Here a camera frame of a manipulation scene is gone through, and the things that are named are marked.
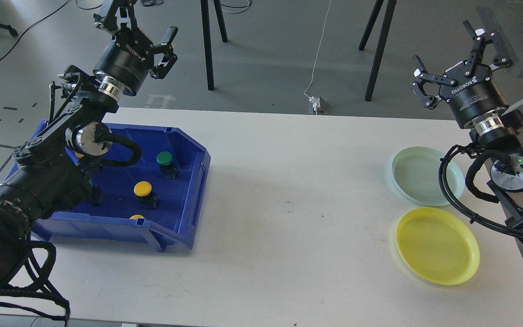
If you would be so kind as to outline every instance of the plastic plate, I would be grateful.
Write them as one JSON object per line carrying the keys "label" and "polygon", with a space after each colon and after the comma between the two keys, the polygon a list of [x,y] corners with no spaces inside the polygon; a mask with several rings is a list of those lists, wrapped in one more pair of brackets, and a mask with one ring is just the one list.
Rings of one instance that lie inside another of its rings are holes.
{"label": "plastic plate", "polygon": [[405,263],[433,283],[464,283],[479,266],[479,247],[471,230],[441,209],[409,211],[399,221],[396,241]]}
{"label": "plastic plate", "polygon": [[[411,201],[426,207],[448,205],[439,187],[439,165],[443,153],[427,147],[410,147],[400,151],[392,163],[395,186]],[[464,180],[461,169],[452,161],[447,178],[457,198],[463,194]]]}

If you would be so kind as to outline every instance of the yellow button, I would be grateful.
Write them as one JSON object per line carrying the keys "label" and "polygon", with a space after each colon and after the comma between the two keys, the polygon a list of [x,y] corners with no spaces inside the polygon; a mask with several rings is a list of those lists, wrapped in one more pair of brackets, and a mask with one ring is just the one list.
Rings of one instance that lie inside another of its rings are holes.
{"label": "yellow button", "polygon": [[143,180],[142,182],[138,182],[134,186],[134,194],[137,195],[137,197],[146,197],[147,195],[151,194],[152,191],[152,185],[147,182],[146,180]]}

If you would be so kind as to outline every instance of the green button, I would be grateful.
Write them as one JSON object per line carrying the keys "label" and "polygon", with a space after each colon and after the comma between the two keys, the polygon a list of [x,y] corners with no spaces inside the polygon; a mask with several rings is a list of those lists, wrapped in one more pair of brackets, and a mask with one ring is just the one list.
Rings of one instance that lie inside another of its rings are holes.
{"label": "green button", "polygon": [[156,156],[156,162],[162,166],[168,166],[173,162],[173,155],[169,151],[162,151]]}

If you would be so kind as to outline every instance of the robotic arm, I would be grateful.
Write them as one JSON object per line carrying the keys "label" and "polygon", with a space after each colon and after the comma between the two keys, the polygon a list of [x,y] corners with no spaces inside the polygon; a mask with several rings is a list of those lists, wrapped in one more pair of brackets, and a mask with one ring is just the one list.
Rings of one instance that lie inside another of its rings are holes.
{"label": "robotic arm", "polygon": [[[509,105],[492,79],[492,72],[511,65],[510,56],[497,31],[473,30],[468,21],[463,25],[474,40],[469,58],[442,75],[433,75],[427,73],[421,59],[415,56],[417,70],[411,89],[428,109],[434,109],[445,100],[459,128],[471,129],[472,143],[465,147],[455,145],[442,159],[439,182],[445,197],[471,222],[515,236],[523,243],[523,208],[508,195],[523,192],[523,147],[517,139],[523,127],[523,115],[517,110],[506,114]],[[489,44],[495,46],[496,56],[489,65],[482,64],[485,46]],[[425,83],[438,84],[439,94],[428,95],[423,89]],[[447,183],[446,169],[458,153],[466,153],[475,159],[465,176],[465,185],[479,199],[501,202],[511,213],[506,225],[481,217],[453,195]],[[484,193],[474,185],[475,175],[487,160],[492,161],[488,186],[494,195]]]}
{"label": "robotic arm", "polygon": [[[19,169],[0,185],[0,296],[45,298],[66,308],[65,316],[30,310],[44,317],[67,321],[69,303],[48,281],[54,265],[54,246],[32,241],[31,228],[37,219],[47,219],[54,211],[72,209],[87,200],[101,201],[101,190],[91,183],[91,176],[100,166],[125,167],[139,160],[139,145],[110,133],[102,119],[107,113],[117,112],[123,94],[136,95],[149,73],[155,79],[164,79],[177,61],[172,47],[177,27],[170,27],[161,44],[154,46],[137,27],[135,2],[108,0],[100,14],[94,15],[96,27],[108,31],[112,42],[93,75],[72,65],[59,75],[64,80],[61,85],[52,82],[48,126],[15,149],[12,157]],[[127,23],[116,24],[116,10],[122,18],[129,18],[130,27]],[[155,65],[157,54],[163,54],[163,59]],[[66,100],[54,114],[56,89],[62,89]],[[127,161],[103,158],[114,142],[131,150]],[[73,162],[68,156],[70,151],[82,158]],[[41,267],[35,262],[34,248],[48,251],[48,259]],[[34,283],[27,287],[10,286],[21,267],[27,269]]]}

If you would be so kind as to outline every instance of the black table leg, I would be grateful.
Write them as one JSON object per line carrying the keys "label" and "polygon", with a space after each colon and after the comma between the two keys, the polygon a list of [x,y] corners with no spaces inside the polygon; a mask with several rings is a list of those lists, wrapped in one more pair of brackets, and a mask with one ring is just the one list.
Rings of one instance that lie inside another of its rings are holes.
{"label": "black table leg", "polygon": [[220,0],[213,0],[215,13],[217,14],[217,22],[219,24],[219,31],[222,33],[222,41],[227,42],[227,30],[225,28],[225,20],[223,19],[223,10]]}
{"label": "black table leg", "polygon": [[213,60],[211,54],[211,31],[209,27],[209,0],[201,0],[201,18],[203,20],[203,42],[205,43],[205,69],[207,70],[207,89],[213,91]]}
{"label": "black table leg", "polygon": [[382,2],[384,0],[376,0],[376,3],[374,4],[374,8],[372,8],[371,16],[369,18],[369,23],[367,24],[367,28],[365,29],[365,33],[363,34],[363,38],[360,40],[359,50],[364,50],[365,46],[367,45],[367,41],[369,41],[370,33],[372,32],[372,27],[374,27],[374,23],[376,22],[376,18],[378,17],[378,13],[380,12],[380,8],[382,7]]}
{"label": "black table leg", "polygon": [[376,83],[376,77],[378,75],[378,69],[380,67],[380,60],[382,60],[382,54],[385,51],[386,37],[389,35],[390,21],[393,19],[393,13],[395,11],[396,4],[397,0],[388,0],[386,4],[385,16],[382,21],[380,37],[378,39],[378,44],[376,45],[374,62],[372,63],[371,74],[369,77],[369,85],[367,85],[367,93],[365,95],[366,101],[371,101],[372,99],[372,93],[374,92],[374,85]]}

